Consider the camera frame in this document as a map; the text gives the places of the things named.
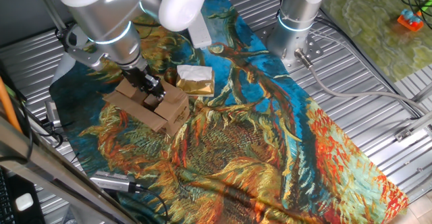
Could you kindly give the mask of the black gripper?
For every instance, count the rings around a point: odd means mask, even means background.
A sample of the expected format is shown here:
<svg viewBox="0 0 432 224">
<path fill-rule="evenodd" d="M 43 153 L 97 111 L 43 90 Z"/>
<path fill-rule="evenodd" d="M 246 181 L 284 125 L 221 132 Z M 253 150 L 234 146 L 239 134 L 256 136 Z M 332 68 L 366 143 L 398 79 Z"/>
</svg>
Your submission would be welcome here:
<svg viewBox="0 0 432 224">
<path fill-rule="evenodd" d="M 164 99 L 166 92 L 160 79 L 151 75 L 147 67 L 123 69 L 122 74 L 131 85 L 147 93 L 145 102 L 161 102 Z"/>
</svg>

